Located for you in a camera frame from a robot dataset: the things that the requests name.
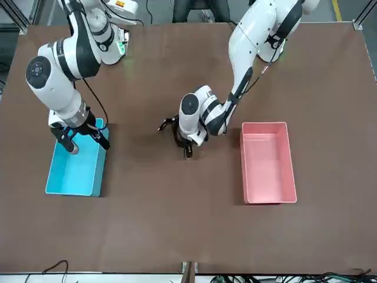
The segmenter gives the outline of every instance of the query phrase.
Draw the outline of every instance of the brown table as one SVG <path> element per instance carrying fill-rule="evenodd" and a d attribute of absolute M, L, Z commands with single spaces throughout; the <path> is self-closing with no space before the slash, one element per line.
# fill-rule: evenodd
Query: brown table
<path fill-rule="evenodd" d="M 239 105 L 226 137 L 183 160 L 157 132 L 182 96 L 233 84 L 225 24 L 131 28 L 129 55 L 89 83 L 110 116 L 101 198 L 46 195 L 55 140 L 24 70 L 67 27 L 19 38 L 0 104 L 0 271 L 377 272 L 377 94 L 363 35 L 351 23 L 302 24 L 284 56 Z M 263 64 L 257 60 L 256 74 Z M 82 82 L 81 94 L 102 112 Z M 298 201 L 247 206 L 244 121 L 288 124 Z"/>

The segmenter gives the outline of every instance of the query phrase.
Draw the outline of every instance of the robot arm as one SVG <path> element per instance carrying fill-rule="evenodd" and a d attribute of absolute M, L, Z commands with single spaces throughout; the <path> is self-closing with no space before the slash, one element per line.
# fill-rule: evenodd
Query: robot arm
<path fill-rule="evenodd" d="M 110 144 L 96 128 L 95 117 L 75 89 L 74 81 L 95 76 L 101 61 L 106 64 L 119 61 L 125 53 L 118 42 L 122 30 L 102 17 L 103 11 L 96 8 L 99 0 L 59 0 L 59 4 L 67 15 L 72 36 L 39 48 L 38 56 L 27 66 L 26 80 L 50 109 L 51 131 L 67 151 L 78 153 L 72 141 L 77 133 L 90 135 L 107 150 Z"/>
<path fill-rule="evenodd" d="M 191 145 L 201 146 L 208 133 L 220 136 L 243 95 L 249 89 L 253 62 L 258 55 L 271 64 L 282 52 L 284 40 L 299 25 L 303 10 L 311 12 L 319 0 L 256 0 L 235 27 L 229 40 L 234 84 L 225 103 L 207 85 L 186 94 L 178 114 L 178 139 L 190 157 Z"/>

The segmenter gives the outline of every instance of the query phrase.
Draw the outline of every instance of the black cable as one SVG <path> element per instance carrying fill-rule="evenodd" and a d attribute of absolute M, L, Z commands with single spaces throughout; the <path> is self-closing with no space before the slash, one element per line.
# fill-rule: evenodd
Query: black cable
<path fill-rule="evenodd" d="M 95 97 L 95 99 L 97 100 L 97 102 L 99 103 L 99 105 L 101 106 L 102 111 L 104 112 L 104 114 L 105 114 L 105 116 L 106 116 L 106 123 L 105 123 L 105 126 L 102 127 L 102 128 L 98 128 L 99 131 L 102 131 L 102 130 L 106 129 L 107 126 L 108 126 L 108 116 L 107 116 L 107 112 L 106 112 L 104 106 L 102 105 L 102 103 L 100 102 L 100 99 L 95 95 L 94 91 L 92 90 L 92 88 L 90 87 L 90 85 L 87 83 L 86 79 L 83 78 L 82 80 L 85 82 L 85 84 L 86 84 L 87 87 L 89 88 L 90 92 L 92 92 L 93 96 Z"/>
<path fill-rule="evenodd" d="M 105 10 L 105 15 L 111 19 L 113 16 L 111 16 L 111 14 L 109 12 L 107 12 L 107 10 Z"/>
<path fill-rule="evenodd" d="M 142 20 L 140 20 L 140 19 L 129 19 L 129 18 L 126 18 L 126 17 L 122 17 L 121 15 L 119 15 L 118 13 L 116 13 L 116 12 L 114 12 L 105 2 L 104 2 L 104 0 L 101 0 L 101 2 L 102 2 L 102 4 L 104 4 L 105 5 L 105 7 L 109 10 L 109 11 L 111 11 L 114 15 L 116 15 L 116 16 L 118 16 L 118 17 L 120 17 L 121 19 L 125 19 L 125 20 L 127 20 L 127 21 L 136 21 L 136 22 L 140 22 L 143 26 L 144 26 L 144 22 L 142 21 Z"/>
<path fill-rule="evenodd" d="M 235 25 L 235 26 L 237 26 L 237 25 L 238 25 L 238 23 L 236 23 L 236 22 L 235 22 L 235 21 L 233 21 L 232 19 L 231 19 L 231 20 L 229 20 L 229 22 L 230 22 L 231 24 Z"/>
<path fill-rule="evenodd" d="M 225 280 L 225 282 L 231 282 L 230 278 L 233 278 L 233 282 L 234 282 L 234 280 L 236 280 L 238 283 L 242 283 L 241 280 L 239 280 L 235 276 L 227 276 L 227 277 L 225 277 L 224 275 L 216 275 L 215 277 L 213 277 L 211 279 L 210 283 L 217 283 L 217 279 L 220 279 L 221 280 L 220 282 L 224 282 L 223 279 Z"/>
<path fill-rule="evenodd" d="M 326 279 L 326 275 L 322 274 L 319 276 L 313 276 L 313 275 L 306 275 L 302 276 L 300 279 L 300 283 L 303 283 L 305 281 L 314 281 L 315 283 L 328 283 L 331 278 Z"/>
<path fill-rule="evenodd" d="M 289 276 L 282 277 L 282 283 L 287 283 L 286 280 L 288 279 L 288 277 Z"/>
<path fill-rule="evenodd" d="M 26 279 L 25 279 L 25 282 L 24 283 L 26 283 L 26 282 L 28 282 L 28 280 L 29 280 L 29 277 L 31 276 L 31 274 L 28 274 L 28 276 L 26 277 Z"/>
<path fill-rule="evenodd" d="M 4 62 L 0 62 L 0 65 L 5 66 L 5 68 L 6 68 L 6 69 L 4 69 L 4 70 L 1 70 L 0 73 L 8 72 L 9 69 L 11 68 L 7 63 L 4 63 Z"/>
<path fill-rule="evenodd" d="M 284 280 L 283 282 L 284 282 L 284 283 L 289 283 L 290 281 L 292 281 L 292 280 L 295 279 L 295 278 L 296 278 L 295 276 L 292 276 L 291 279 L 287 280 L 286 282 L 285 282 L 285 280 Z"/>
<path fill-rule="evenodd" d="M 279 47 L 281 46 L 281 44 L 282 44 L 282 42 L 280 42 L 280 43 L 277 45 L 277 47 L 275 48 L 275 52 L 273 53 L 270 62 L 267 64 L 268 67 L 271 65 L 272 60 L 275 58 L 275 55 L 276 55 L 276 53 L 277 53 L 277 50 L 279 49 Z M 248 88 L 247 88 L 242 94 L 244 95 L 244 94 L 247 93 L 249 90 L 251 90 L 252 87 L 257 83 L 257 81 L 259 81 L 259 79 L 261 78 L 262 75 L 263 75 L 263 73 L 261 73 L 261 74 L 259 75 L 259 77 L 257 77 L 257 79 L 251 84 L 251 86 L 248 87 Z"/>
<path fill-rule="evenodd" d="M 149 9 L 148 9 L 148 1 L 149 0 L 147 0 L 147 2 L 145 3 L 145 7 L 147 8 L 147 12 L 148 12 L 148 14 L 150 14 L 150 16 L 151 16 L 151 24 L 153 23 L 153 16 L 152 16 L 152 13 L 149 11 Z"/>
<path fill-rule="evenodd" d="M 58 263 L 54 264 L 52 267 L 49 267 L 45 270 L 42 271 L 42 275 L 45 275 L 47 272 L 49 272 L 50 270 L 53 270 L 54 268 L 58 267 L 59 265 L 61 264 L 65 264 L 65 271 L 63 273 L 63 277 L 61 278 L 61 283 L 64 283 L 64 277 L 67 275 L 68 273 L 68 261 L 66 261 L 65 259 L 63 259 L 62 261 L 59 261 Z"/>
<path fill-rule="evenodd" d="M 359 275 L 343 275 L 337 274 L 334 272 L 326 272 L 322 274 L 323 277 L 328 277 L 329 279 L 337 279 L 348 283 L 373 283 L 377 279 L 376 275 L 368 275 L 371 270 L 368 269 L 365 272 L 360 273 Z"/>

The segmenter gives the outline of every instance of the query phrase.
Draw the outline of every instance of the person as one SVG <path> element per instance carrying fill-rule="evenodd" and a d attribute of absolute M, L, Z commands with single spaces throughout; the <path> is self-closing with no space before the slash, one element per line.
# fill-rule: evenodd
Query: person
<path fill-rule="evenodd" d="M 175 0 L 172 22 L 187 22 L 191 7 L 196 1 L 204 1 L 208 4 L 216 22 L 230 22 L 228 0 Z"/>

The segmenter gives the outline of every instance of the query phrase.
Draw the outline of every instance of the blue bin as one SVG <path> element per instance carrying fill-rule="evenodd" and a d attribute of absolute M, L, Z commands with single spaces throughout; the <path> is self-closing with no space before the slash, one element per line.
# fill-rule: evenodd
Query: blue bin
<path fill-rule="evenodd" d="M 97 119 L 96 126 L 103 127 L 104 120 Z M 108 139 L 108 129 L 102 131 Z M 58 142 L 55 145 L 46 184 L 46 193 L 73 196 L 100 196 L 106 150 L 91 136 L 77 134 L 73 141 L 78 154 L 72 155 Z"/>

